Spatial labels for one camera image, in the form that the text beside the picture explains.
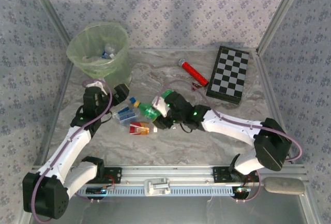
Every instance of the marble floor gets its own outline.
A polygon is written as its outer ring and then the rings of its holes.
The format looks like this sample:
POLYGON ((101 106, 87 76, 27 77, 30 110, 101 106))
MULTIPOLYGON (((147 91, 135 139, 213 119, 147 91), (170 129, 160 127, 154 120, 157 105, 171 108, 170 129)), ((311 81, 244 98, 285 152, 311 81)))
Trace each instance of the marble floor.
MULTIPOLYGON (((217 51, 130 51, 132 82, 129 97, 151 102, 162 86, 174 79, 195 80, 177 65, 185 57, 207 79, 210 78, 217 51)), ((82 104, 87 79, 77 67, 73 68, 65 93, 61 112, 49 150, 50 157, 67 134, 77 108, 82 104)), ((171 89, 182 94, 194 104, 205 104, 203 98, 185 84, 173 84, 171 89)), ((239 105, 208 98, 220 112, 249 120, 264 120, 269 116, 258 71, 251 57, 248 63, 243 99, 239 105)), ((103 124, 76 160, 85 156, 104 159, 107 165, 178 165, 178 164, 229 164, 238 153, 249 146, 218 133, 195 130, 184 133, 179 125, 169 130, 159 130, 148 136, 131 136, 128 127, 115 120, 103 124)))

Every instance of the red cylinder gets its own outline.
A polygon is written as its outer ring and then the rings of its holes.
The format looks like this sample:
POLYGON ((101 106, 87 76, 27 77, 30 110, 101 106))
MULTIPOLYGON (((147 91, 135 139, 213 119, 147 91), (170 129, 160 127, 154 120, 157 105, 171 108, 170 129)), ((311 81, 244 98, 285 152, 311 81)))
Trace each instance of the red cylinder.
POLYGON ((197 70, 195 70, 185 59, 180 59, 178 65, 183 67, 194 79, 196 79, 203 87, 205 87, 209 82, 205 79, 197 70))

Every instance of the floral wallpaper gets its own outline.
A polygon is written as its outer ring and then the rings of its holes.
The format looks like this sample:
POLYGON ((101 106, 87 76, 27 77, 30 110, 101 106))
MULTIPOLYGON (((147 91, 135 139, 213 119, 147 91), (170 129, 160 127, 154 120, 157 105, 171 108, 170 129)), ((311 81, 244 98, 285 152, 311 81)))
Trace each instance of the floral wallpaper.
POLYGON ((287 130, 331 223, 331 0, 295 0, 263 54, 287 130))
POLYGON ((38 0, 0 0, 0 8, 0 223, 14 223, 67 58, 38 0))
POLYGON ((120 22, 132 48, 257 47, 281 0, 51 0, 71 37, 120 22))

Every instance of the green trash bag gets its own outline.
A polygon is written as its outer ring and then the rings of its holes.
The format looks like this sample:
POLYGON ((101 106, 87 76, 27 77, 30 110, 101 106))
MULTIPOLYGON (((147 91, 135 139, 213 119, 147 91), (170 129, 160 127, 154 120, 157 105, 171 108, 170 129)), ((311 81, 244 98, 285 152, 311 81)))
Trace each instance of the green trash bag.
POLYGON ((112 89, 121 83, 129 86, 131 67, 128 39, 127 32, 118 23, 92 23, 71 40, 67 48, 67 56, 90 77, 104 78, 112 89), (101 58, 107 43, 116 49, 113 59, 101 58), (100 59, 89 61, 89 58, 86 58, 93 56, 98 56, 100 59))

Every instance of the black and white checkered board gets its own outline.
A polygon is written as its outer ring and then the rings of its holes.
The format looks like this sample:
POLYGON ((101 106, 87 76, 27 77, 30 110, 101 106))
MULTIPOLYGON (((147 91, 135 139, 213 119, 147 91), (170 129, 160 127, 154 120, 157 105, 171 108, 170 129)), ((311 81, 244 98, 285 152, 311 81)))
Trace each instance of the black and white checkered board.
POLYGON ((249 53, 220 47, 207 96, 239 104, 242 99, 249 53))

